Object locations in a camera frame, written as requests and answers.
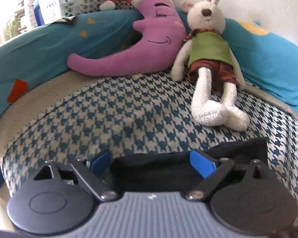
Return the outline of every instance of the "houndstooth fabric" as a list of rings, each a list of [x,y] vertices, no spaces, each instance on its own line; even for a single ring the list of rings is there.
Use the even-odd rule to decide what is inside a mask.
[[[11,195],[45,160],[68,163],[109,149],[114,157],[209,149],[220,142],[266,137],[269,164],[298,200],[298,122],[246,92],[237,106],[247,131],[203,127],[191,117],[194,91],[169,73],[98,80],[47,108],[6,146],[2,169]],[[212,99],[219,101],[220,94]]]

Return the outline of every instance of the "teal cushion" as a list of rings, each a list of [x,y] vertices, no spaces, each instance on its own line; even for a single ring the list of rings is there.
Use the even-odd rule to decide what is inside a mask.
[[[177,10],[177,12],[178,12],[178,14],[179,14],[179,16],[180,16],[180,18],[181,18],[181,20],[182,20],[185,28],[186,28],[187,33],[189,34],[190,31],[191,31],[191,29],[190,29],[190,27],[188,25],[187,14],[185,12],[181,11],[179,8],[176,8],[176,10]]]
[[[35,28],[0,46],[0,115],[16,79],[31,90],[68,70],[70,53],[101,58],[135,43],[137,10],[113,10],[79,15]]]

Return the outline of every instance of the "bunny foot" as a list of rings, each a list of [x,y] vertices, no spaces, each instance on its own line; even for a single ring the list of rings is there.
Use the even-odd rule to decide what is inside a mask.
[[[227,109],[219,102],[207,100],[204,105],[191,107],[193,118],[204,126],[218,126],[227,122]]]
[[[223,125],[235,131],[245,131],[250,124],[248,114],[238,109],[236,106],[226,105],[226,109],[228,117]]]

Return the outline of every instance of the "bunny arm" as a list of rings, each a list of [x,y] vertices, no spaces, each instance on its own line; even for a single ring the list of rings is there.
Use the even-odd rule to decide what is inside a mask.
[[[172,66],[171,78],[173,81],[178,82],[183,79],[184,64],[188,60],[191,52],[192,40],[187,41],[178,52],[177,57]]]
[[[237,81],[239,82],[240,84],[240,90],[243,90],[245,88],[245,80],[244,80],[244,77],[243,77],[243,74],[241,72],[241,68],[240,68],[240,65],[238,63],[238,61],[236,60],[232,50],[230,49],[230,52],[231,52],[231,57],[232,57],[232,60],[233,60],[233,63],[234,63],[234,67],[233,67],[233,72],[234,72],[234,75],[237,79]]]

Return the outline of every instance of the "blue pillow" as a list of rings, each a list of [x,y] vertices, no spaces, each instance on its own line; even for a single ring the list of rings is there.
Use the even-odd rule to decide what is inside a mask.
[[[187,32],[187,14],[178,11]],[[263,28],[226,19],[222,37],[229,43],[245,81],[298,112],[298,46]]]
[[[70,53],[97,59],[135,43],[133,22],[140,19],[137,10],[93,12],[35,28],[1,45],[0,115],[10,105],[7,100],[67,71]]]

